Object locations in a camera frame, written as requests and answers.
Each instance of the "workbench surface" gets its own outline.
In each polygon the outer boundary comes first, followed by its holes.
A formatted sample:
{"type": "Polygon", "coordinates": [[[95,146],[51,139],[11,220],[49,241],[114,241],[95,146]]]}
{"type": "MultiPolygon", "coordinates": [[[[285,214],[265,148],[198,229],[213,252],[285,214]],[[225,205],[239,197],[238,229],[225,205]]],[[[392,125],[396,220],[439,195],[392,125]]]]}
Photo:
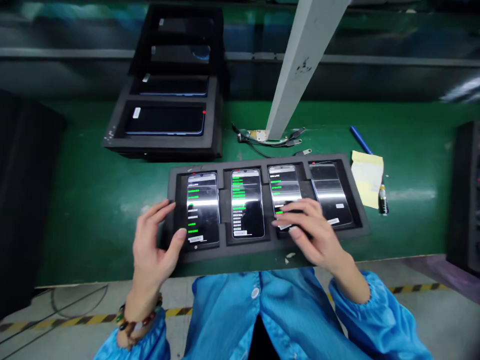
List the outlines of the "workbench surface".
{"type": "MultiPolygon", "coordinates": [[[[132,243],[142,210],[166,197],[171,167],[147,163],[102,148],[115,102],[56,101],[45,104],[66,117],[43,245],[38,286],[129,280],[132,243]]],[[[230,122],[265,128],[270,102],[226,102],[222,161],[260,158],[237,142],[230,122]]],[[[480,119],[480,106],[441,103],[301,102],[288,128],[306,127],[303,143],[265,148],[285,157],[363,151],[354,125],[384,159],[390,214],[366,207],[371,234],[346,239],[356,261],[441,254],[446,250],[455,128],[480,119]]],[[[175,276],[307,266],[300,250],[285,264],[286,250],[180,265],[175,276]]]]}

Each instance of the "phone screen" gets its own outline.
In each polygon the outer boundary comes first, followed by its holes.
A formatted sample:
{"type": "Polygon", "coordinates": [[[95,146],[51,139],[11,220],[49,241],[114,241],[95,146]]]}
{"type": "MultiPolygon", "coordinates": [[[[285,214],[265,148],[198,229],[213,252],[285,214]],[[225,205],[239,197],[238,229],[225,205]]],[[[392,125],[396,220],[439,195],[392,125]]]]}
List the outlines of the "phone screen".
{"type": "Polygon", "coordinates": [[[135,107],[126,126],[129,135],[196,135],[204,130],[205,111],[198,107],[135,107]]]}
{"type": "MultiPolygon", "coordinates": [[[[283,205],[293,203],[302,198],[300,184],[297,177],[297,170],[294,165],[270,166],[268,168],[270,179],[271,200],[275,214],[281,214],[279,208],[283,205]]],[[[279,226],[281,231],[292,225],[279,226]]]]}
{"type": "Polygon", "coordinates": [[[191,245],[219,242],[219,188],[217,174],[190,175],[187,186],[187,240],[191,245]]]}
{"type": "Polygon", "coordinates": [[[311,163],[311,182],[323,216],[332,225],[350,224],[352,214],[335,164],[331,161],[311,163]]]}
{"type": "Polygon", "coordinates": [[[176,64],[208,64],[210,50],[208,45],[155,45],[152,46],[150,60],[176,64]]]}
{"type": "Polygon", "coordinates": [[[145,75],[139,84],[140,95],[205,97],[208,77],[170,77],[145,75]]]}
{"type": "Polygon", "coordinates": [[[265,235],[258,169],[231,172],[231,224],[234,239],[262,238],[265,235]]]}

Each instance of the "yellow black hazard tape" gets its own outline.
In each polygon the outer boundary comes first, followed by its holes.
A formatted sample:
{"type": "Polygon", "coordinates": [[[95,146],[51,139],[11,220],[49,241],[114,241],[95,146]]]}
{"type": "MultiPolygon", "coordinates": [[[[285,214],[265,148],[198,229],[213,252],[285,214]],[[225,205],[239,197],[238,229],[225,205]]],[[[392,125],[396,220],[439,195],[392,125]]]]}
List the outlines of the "yellow black hazard tape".
{"type": "MultiPolygon", "coordinates": [[[[408,286],[398,286],[398,287],[389,287],[393,294],[401,293],[415,293],[415,292],[425,292],[432,290],[445,290],[448,289],[445,285],[439,284],[438,282],[432,284],[422,284],[422,285],[408,285],[408,286]]],[[[328,299],[332,301],[332,296],[327,294],[328,299]]],[[[165,310],[165,316],[167,318],[182,316],[182,315],[192,315],[191,307],[180,307],[180,308],[171,308],[165,310]]],[[[74,317],[71,319],[62,319],[55,318],[50,320],[45,320],[41,322],[29,321],[29,322],[6,322],[0,323],[0,333],[4,332],[19,332],[24,329],[29,330],[43,330],[47,328],[58,328],[58,327],[71,327],[75,325],[96,325],[96,324],[105,324],[115,322],[117,314],[108,314],[108,315],[92,315],[92,316],[80,316],[74,317]]]]}

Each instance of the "right hand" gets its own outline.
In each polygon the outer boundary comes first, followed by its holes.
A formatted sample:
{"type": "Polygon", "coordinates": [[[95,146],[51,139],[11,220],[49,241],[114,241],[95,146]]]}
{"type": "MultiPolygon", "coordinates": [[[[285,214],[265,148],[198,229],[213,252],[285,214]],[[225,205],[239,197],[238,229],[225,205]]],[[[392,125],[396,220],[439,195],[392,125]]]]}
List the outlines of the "right hand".
{"type": "Polygon", "coordinates": [[[335,275],[345,264],[353,262],[352,256],[342,249],[332,226],[327,222],[318,201],[303,198],[280,208],[284,213],[276,214],[274,226],[295,224],[301,226],[313,239],[310,241],[297,226],[292,226],[288,233],[298,245],[301,252],[312,264],[322,267],[335,275]],[[289,212],[301,210],[303,213],[289,212]]]}

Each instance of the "hand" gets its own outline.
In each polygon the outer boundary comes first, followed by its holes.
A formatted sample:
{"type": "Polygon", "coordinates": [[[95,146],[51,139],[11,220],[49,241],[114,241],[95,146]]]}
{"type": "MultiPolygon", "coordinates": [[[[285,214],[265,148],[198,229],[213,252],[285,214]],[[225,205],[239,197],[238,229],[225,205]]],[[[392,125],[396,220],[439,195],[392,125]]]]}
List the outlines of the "hand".
{"type": "MultiPolygon", "coordinates": [[[[157,248],[159,224],[168,213],[173,211],[175,203],[168,200],[152,206],[136,221],[135,240],[133,241],[134,272],[131,291],[125,302],[125,319],[129,322],[141,322],[155,308],[160,286],[172,275],[180,250],[185,242],[187,230],[179,229],[172,237],[168,250],[157,248]]],[[[131,335],[143,337],[152,327],[142,327],[131,335]]],[[[117,334],[117,343],[121,348],[129,347],[130,341],[125,331],[117,334]]]]}
{"type": "Polygon", "coordinates": [[[318,201],[303,198],[280,208],[284,213],[276,214],[274,226],[300,225],[313,239],[310,241],[297,226],[288,231],[293,241],[312,264],[322,267],[332,274],[340,271],[346,262],[353,263],[352,256],[342,249],[332,226],[327,222],[318,201]],[[301,210],[303,213],[289,212],[301,210]]]}
{"type": "Polygon", "coordinates": [[[160,286],[169,278],[177,265],[179,253],[185,242],[187,230],[179,229],[171,239],[168,250],[157,248],[159,223],[173,211],[175,203],[168,200],[152,206],[138,217],[135,241],[133,242],[133,289],[158,293],[160,286]]]}

